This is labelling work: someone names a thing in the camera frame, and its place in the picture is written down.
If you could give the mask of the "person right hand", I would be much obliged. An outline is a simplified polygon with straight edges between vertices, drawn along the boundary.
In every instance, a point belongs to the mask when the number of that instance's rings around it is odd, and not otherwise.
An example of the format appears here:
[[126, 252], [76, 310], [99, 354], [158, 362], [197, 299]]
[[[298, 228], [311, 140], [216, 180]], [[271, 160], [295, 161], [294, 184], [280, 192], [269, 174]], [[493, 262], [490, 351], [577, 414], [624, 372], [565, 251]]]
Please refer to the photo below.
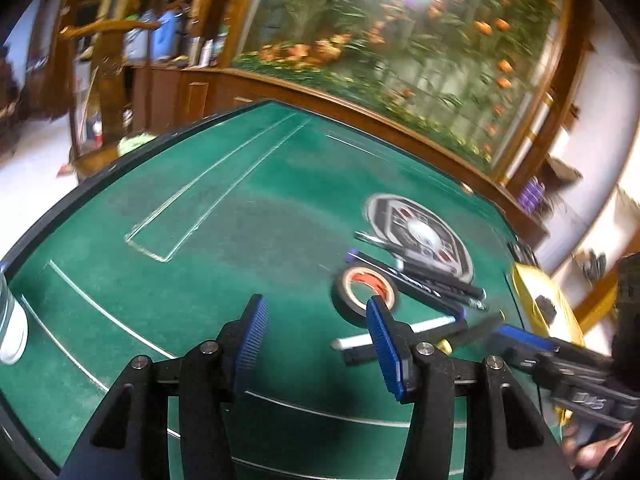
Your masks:
[[574, 469], [576, 466], [586, 469], [597, 468], [606, 456], [615, 457], [620, 452], [633, 429], [634, 425], [628, 422], [611, 437], [579, 445], [577, 443], [579, 422], [578, 420], [570, 420], [563, 428], [561, 448], [570, 468]]

